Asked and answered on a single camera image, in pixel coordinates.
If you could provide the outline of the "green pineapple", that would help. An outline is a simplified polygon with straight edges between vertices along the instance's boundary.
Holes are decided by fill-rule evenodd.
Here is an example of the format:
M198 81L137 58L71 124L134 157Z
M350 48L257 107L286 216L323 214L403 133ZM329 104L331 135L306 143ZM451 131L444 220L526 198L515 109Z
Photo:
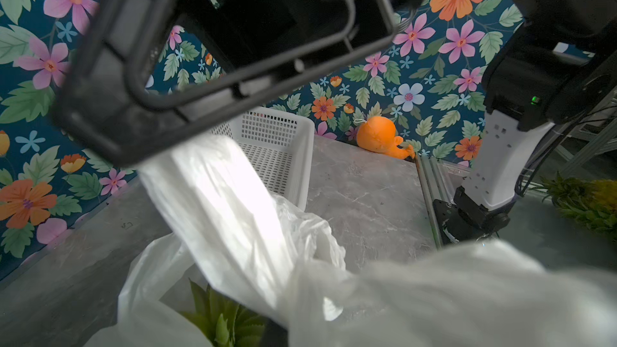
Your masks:
M259 346L266 320L263 316L194 281L191 293L193 312L180 312L195 325L213 346Z

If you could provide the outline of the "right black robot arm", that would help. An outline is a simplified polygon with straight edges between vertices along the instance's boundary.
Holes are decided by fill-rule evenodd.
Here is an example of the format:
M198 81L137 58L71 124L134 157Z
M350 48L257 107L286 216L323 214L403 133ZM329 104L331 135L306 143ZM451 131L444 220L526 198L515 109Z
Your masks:
M56 98L56 125L134 165L397 40L424 0L102 0ZM473 0L434 0L464 14ZM616 0L513 0L523 24L483 71L487 133L437 241L509 223L525 170L616 85Z

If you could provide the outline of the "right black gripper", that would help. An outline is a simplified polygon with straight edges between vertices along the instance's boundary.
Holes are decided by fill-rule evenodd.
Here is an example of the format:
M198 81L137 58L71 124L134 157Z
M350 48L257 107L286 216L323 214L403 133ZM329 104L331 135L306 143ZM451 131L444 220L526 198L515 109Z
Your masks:
M51 118L114 165L135 165L387 47L424 0L101 0ZM173 26L223 75L146 90Z

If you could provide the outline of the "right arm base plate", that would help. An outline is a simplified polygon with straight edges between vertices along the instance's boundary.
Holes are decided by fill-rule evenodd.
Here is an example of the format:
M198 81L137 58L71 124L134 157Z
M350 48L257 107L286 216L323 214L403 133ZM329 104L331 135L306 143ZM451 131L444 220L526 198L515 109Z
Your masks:
M432 208L442 244L458 244L495 235L509 224L509 212L515 202L513 199L503 207L488 210L475 203L462 186L456 189L454 202L434 199Z

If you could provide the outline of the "white plastic bag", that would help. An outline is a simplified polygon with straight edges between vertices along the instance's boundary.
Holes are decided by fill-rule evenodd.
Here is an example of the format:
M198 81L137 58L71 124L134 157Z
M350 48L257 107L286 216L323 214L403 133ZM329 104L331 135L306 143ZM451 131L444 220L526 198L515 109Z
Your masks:
M171 229L136 260L117 324L91 346L211 346L202 316L181 315L185 279L276 321L291 346L613 346L616 276L548 271L500 240L411 264L345 268L324 219L268 192L242 149L204 134L138 173Z

